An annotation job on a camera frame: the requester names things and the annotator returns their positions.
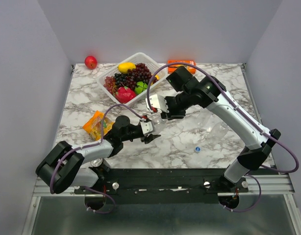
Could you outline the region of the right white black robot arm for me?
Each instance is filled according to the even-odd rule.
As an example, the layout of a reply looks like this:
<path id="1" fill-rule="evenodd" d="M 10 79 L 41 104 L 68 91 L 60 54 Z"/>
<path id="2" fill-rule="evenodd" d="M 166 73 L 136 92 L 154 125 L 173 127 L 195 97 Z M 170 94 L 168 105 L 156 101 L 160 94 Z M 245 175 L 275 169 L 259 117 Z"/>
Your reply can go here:
<path id="1" fill-rule="evenodd" d="M 180 66 L 166 79 L 178 94 L 165 97 L 168 112 L 163 114 L 163 118 L 183 118 L 188 108 L 199 105 L 218 116 L 244 142 L 243 151 L 219 179 L 223 191 L 232 191 L 246 173 L 257 170 L 265 162 L 281 133 L 257 122 L 213 76 L 198 81 L 185 67 Z"/>

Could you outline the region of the red apple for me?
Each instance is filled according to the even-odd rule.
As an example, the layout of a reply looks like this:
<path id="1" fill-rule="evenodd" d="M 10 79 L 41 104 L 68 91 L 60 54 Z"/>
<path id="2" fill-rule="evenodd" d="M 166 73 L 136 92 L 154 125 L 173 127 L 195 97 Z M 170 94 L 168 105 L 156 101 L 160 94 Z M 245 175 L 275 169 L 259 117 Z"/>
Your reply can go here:
<path id="1" fill-rule="evenodd" d="M 88 69 L 93 70 L 97 67 L 98 62 L 94 56 L 90 55 L 85 58 L 84 64 Z"/>

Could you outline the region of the clear plastic bottle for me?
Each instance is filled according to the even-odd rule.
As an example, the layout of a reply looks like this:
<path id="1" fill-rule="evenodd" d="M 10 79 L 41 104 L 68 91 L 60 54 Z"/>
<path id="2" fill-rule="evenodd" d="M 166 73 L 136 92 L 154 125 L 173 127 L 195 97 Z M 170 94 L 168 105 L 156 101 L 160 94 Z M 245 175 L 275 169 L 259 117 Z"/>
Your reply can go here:
<path id="1" fill-rule="evenodd" d="M 167 126 L 167 120 L 161 117 L 154 117 L 151 119 L 153 126 L 153 134 L 159 135 Z"/>
<path id="2" fill-rule="evenodd" d="M 206 140 L 211 142 L 220 141 L 228 133 L 228 130 L 229 126 L 225 122 L 219 122 L 208 133 Z"/>
<path id="3" fill-rule="evenodd" d="M 208 123 L 211 116 L 212 115 L 210 113 L 208 113 L 208 114 L 203 114 L 203 113 L 199 114 L 197 116 L 197 121 L 198 121 L 197 125 L 200 126 L 200 127 L 204 127 Z"/>

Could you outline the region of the dark purple grape bunch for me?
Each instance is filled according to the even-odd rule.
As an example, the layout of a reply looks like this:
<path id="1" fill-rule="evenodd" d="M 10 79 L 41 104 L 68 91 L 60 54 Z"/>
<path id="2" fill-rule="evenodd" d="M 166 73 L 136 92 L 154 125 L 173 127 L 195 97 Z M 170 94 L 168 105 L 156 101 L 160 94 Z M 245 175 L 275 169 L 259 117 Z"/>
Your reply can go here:
<path id="1" fill-rule="evenodd" d="M 129 70 L 127 74 L 120 73 L 119 71 L 114 74 L 116 79 L 116 86 L 129 87 L 134 90 L 136 83 L 139 81 L 149 83 L 152 73 L 144 63 L 135 64 L 136 69 Z"/>

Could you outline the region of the black mounting rail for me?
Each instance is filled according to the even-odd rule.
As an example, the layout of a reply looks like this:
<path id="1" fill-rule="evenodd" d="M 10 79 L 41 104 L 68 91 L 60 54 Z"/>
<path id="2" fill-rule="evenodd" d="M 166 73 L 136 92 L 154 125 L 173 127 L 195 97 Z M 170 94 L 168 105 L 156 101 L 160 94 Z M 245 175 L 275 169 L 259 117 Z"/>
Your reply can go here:
<path id="1" fill-rule="evenodd" d="M 222 168 L 111 169 L 92 187 L 117 204 L 218 203 L 221 195 L 248 192 L 246 179 L 225 181 Z"/>

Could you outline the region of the yellow mango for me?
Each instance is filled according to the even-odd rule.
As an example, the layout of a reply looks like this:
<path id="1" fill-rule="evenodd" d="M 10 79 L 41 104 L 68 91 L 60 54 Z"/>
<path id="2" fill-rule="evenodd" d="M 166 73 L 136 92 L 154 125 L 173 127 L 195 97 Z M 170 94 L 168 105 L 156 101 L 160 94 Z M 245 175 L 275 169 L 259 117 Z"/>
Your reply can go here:
<path id="1" fill-rule="evenodd" d="M 129 70 L 136 69 L 136 66 L 132 62 L 125 62 L 118 65 L 118 71 L 123 74 L 127 74 Z"/>

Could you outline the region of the red dragon fruit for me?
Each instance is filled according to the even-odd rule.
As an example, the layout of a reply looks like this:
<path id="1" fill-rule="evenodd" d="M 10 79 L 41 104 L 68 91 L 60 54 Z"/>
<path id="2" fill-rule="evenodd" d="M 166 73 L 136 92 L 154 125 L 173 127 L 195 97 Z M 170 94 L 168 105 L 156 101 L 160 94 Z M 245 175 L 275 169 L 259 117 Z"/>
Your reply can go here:
<path id="1" fill-rule="evenodd" d="M 119 87 L 115 92 L 115 98 L 120 103 L 128 103 L 136 97 L 136 93 L 129 87 Z"/>

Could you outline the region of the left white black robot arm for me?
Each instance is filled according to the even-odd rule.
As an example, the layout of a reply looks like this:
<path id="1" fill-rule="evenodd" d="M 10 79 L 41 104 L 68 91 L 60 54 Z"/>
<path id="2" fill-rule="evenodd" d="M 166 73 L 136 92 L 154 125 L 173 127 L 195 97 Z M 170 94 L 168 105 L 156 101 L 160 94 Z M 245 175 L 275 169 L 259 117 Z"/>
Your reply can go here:
<path id="1" fill-rule="evenodd" d="M 133 125 L 129 117 L 119 116 L 102 141 L 75 146 L 66 141 L 59 142 L 37 166 L 35 173 L 53 194 L 60 194 L 69 187 L 83 186 L 91 193 L 98 193 L 102 189 L 99 174 L 93 168 L 82 169 L 83 164 L 117 155 L 125 141 L 140 139 L 148 144 L 158 137 L 160 135 L 155 132 L 154 123 L 150 119 L 143 119 Z"/>

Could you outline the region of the red grape bunch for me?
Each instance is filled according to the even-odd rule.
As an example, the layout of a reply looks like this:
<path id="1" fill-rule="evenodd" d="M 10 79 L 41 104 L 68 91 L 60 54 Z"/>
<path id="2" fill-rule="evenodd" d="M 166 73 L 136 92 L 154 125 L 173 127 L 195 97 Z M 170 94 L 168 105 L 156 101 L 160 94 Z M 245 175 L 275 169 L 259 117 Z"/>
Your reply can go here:
<path id="1" fill-rule="evenodd" d="M 115 89 L 116 89 L 116 79 L 114 76 L 107 76 L 104 79 L 104 85 L 103 85 L 108 92 L 110 92 L 111 94 L 114 93 Z"/>

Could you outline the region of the orange snack bag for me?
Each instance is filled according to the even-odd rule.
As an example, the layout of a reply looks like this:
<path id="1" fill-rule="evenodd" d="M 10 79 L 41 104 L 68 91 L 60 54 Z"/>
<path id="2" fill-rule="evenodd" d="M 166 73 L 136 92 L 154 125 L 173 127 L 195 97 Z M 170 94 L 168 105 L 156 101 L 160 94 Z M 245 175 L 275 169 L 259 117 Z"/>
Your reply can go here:
<path id="1" fill-rule="evenodd" d="M 114 122 L 108 117 L 102 120 L 104 113 L 96 111 L 94 115 L 83 125 L 83 130 L 91 137 L 92 140 L 101 139 L 101 127 L 103 127 L 103 135 L 112 129 Z"/>

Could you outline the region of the green toy fruit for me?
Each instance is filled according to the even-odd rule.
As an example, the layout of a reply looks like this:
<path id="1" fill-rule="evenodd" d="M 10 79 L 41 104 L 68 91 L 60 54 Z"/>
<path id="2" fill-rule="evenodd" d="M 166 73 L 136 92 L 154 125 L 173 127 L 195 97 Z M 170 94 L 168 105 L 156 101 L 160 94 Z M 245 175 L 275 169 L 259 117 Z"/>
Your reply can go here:
<path id="1" fill-rule="evenodd" d="M 143 91 L 147 90 L 148 88 L 148 84 L 142 81 L 139 81 L 136 83 L 136 86 L 134 88 L 134 92 L 136 93 L 136 95 L 141 94 Z"/>

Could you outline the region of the aluminium frame rail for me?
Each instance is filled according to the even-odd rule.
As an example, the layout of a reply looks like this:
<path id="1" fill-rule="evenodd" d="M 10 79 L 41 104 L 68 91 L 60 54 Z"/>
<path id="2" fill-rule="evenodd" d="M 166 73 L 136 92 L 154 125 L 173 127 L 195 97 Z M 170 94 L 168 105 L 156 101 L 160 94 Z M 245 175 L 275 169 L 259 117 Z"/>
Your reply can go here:
<path id="1" fill-rule="evenodd" d="M 293 194 L 295 192 L 290 177 L 288 175 L 255 175 L 254 176 L 260 186 L 261 186 L 261 194 L 262 195 L 284 195 L 284 194 Z M 248 192 L 242 192 L 240 189 L 239 195 L 258 195 L 259 194 L 259 186 L 255 179 L 250 176 L 246 177 L 246 181 L 248 183 Z M 148 192 L 146 189 L 137 189 L 133 191 L 133 194 L 137 194 L 138 192 Z M 159 189 L 158 192 L 186 192 L 189 193 L 190 189 L 187 188 L 175 188 L 175 189 Z M 92 193 L 87 192 L 82 189 L 77 190 L 74 187 L 69 187 L 63 193 L 60 194 L 51 194 L 49 187 L 41 180 L 37 179 L 33 196 L 35 197 L 52 197 L 52 196 L 83 196 L 83 195 L 91 195 Z M 234 192 L 222 192 L 218 193 L 218 196 L 233 196 Z"/>

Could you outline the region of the silver can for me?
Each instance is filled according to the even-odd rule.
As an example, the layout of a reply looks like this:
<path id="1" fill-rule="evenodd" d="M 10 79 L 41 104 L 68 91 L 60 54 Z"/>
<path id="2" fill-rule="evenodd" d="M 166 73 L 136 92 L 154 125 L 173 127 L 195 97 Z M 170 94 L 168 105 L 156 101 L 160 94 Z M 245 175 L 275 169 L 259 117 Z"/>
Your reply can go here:
<path id="1" fill-rule="evenodd" d="M 110 171 L 110 165 L 104 158 L 91 161 L 90 164 L 91 164 L 90 169 L 97 174 L 108 173 Z"/>

